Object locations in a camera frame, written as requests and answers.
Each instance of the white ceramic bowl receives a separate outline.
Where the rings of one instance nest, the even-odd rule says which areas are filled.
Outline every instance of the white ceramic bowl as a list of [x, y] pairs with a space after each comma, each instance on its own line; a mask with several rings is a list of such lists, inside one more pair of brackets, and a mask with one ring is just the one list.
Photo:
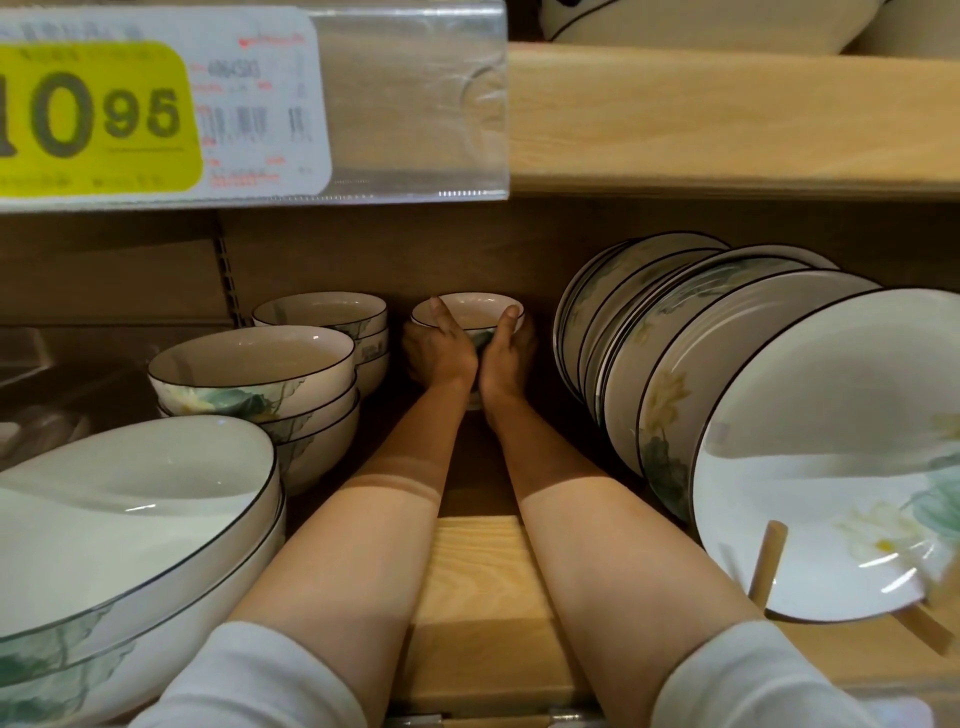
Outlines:
[[0, 687], [4, 717], [22, 716], [4, 725], [98, 725], [159, 696], [283, 546], [283, 501], [272, 521], [250, 554], [160, 624], [65, 669]]
[[387, 353], [387, 349], [390, 348], [390, 330], [384, 328], [370, 336], [357, 339], [356, 343], [357, 349], [353, 361], [357, 366], [360, 366]]
[[613, 449], [635, 473], [643, 475], [636, 454], [636, 412], [657, 359], [671, 339], [710, 302], [752, 280], [806, 268], [796, 260], [752, 257], [707, 268], [680, 283], [624, 327], [613, 343], [612, 364], [595, 397], [597, 421]]
[[276, 447], [280, 480], [288, 496], [312, 488], [340, 462], [356, 435], [360, 420], [360, 392], [354, 387], [353, 406], [340, 420], [319, 432]]
[[693, 515], [744, 587], [767, 522], [786, 523], [774, 612], [864, 619], [924, 595], [936, 524], [911, 500], [956, 497], [958, 322], [954, 293], [861, 294], [781, 332], [723, 393], [697, 448]]
[[582, 396], [581, 361], [586, 367], [589, 351], [611, 317], [655, 280], [727, 248], [726, 243], [698, 232], [665, 232], [614, 246], [613, 255], [604, 258], [571, 294], [561, 324], [559, 357], [574, 394]]
[[377, 390], [389, 369], [390, 352], [363, 364], [357, 364], [357, 389], [360, 390], [360, 399], [365, 400]]
[[620, 314], [613, 317], [603, 333], [597, 338], [587, 360], [587, 368], [583, 376], [583, 391], [590, 416], [599, 425], [600, 415], [597, 411], [599, 398], [596, 396], [598, 387], [602, 387], [610, 367], [613, 364], [613, 355], [617, 351], [616, 343], [626, 335], [631, 322], [644, 315], [664, 296], [669, 294], [685, 280], [700, 275], [704, 271], [750, 257], [778, 257], [793, 260], [813, 268], [836, 269], [836, 265], [827, 258], [813, 253], [805, 248], [796, 248], [790, 245], [751, 245], [722, 253], [709, 255], [703, 259], [679, 268], [671, 274], [653, 282], [647, 289], [635, 297]]
[[907, 58], [960, 58], [960, 3], [887, 2], [853, 45], [856, 53]]
[[353, 380], [353, 340], [332, 328], [238, 328], [159, 353], [147, 373], [174, 415], [269, 422], [335, 400]]
[[226, 417], [120, 427], [0, 473], [0, 684], [203, 594], [260, 541], [280, 493], [270, 438]]
[[836, 54], [880, 0], [543, 0], [547, 40], [576, 45]]
[[369, 293], [299, 293], [262, 303], [253, 310], [253, 322], [257, 326], [298, 324], [335, 328], [352, 339], [360, 339], [387, 327], [387, 304]]
[[710, 409], [743, 362], [810, 311], [878, 287], [839, 271], [758, 280], [714, 299], [659, 347], [631, 431], [634, 457], [671, 513], [689, 520], [689, 473], [697, 441]]

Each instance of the light wood surface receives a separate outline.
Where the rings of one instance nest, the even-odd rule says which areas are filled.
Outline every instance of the light wood surface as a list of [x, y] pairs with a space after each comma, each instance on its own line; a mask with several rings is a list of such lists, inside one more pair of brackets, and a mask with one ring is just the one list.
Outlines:
[[960, 62], [512, 43], [517, 192], [960, 193]]

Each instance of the price number 10.95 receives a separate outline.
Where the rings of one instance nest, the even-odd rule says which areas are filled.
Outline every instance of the price number 10.95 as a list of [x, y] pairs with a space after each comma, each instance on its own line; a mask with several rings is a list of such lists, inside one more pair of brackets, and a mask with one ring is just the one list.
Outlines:
[[[16, 157], [17, 141], [9, 136], [8, 79], [0, 75], [0, 158]], [[153, 136], [168, 139], [180, 131], [180, 110], [173, 88], [153, 88], [138, 99], [127, 88], [114, 88], [95, 99], [76, 74], [57, 71], [43, 76], [29, 91], [27, 115], [37, 145], [51, 157], [75, 157], [90, 143], [95, 125], [115, 139], [126, 139], [141, 124]], [[55, 123], [54, 104], [73, 106], [73, 124]]]

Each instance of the yellow price label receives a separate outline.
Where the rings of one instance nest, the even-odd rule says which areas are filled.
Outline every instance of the yellow price label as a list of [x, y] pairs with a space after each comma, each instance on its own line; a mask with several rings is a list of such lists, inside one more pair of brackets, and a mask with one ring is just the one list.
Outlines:
[[204, 170], [167, 45], [0, 45], [0, 197], [182, 192]]

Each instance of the hand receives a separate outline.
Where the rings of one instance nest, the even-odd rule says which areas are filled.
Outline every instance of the hand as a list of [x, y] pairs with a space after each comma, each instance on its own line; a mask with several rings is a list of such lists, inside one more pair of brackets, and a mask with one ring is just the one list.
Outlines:
[[439, 298], [430, 299], [430, 310], [437, 322], [435, 327], [424, 327], [412, 321], [403, 327], [407, 373], [424, 388], [457, 383], [468, 392], [477, 374], [477, 352], [473, 342]]
[[537, 335], [531, 316], [514, 333], [519, 306], [508, 306], [497, 322], [493, 339], [483, 354], [480, 397], [489, 413], [504, 400], [522, 400], [523, 390], [537, 350]]

